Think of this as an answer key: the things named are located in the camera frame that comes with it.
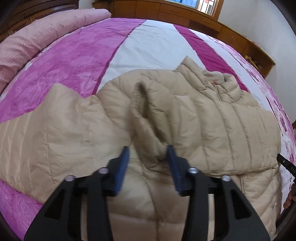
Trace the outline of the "person's right hand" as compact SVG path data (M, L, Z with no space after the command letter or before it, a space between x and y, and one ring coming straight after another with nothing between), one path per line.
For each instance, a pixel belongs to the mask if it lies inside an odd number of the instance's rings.
M284 209L287 209L292 204L292 201L296 202L296 196L293 196L290 192L287 196L286 201L283 204Z

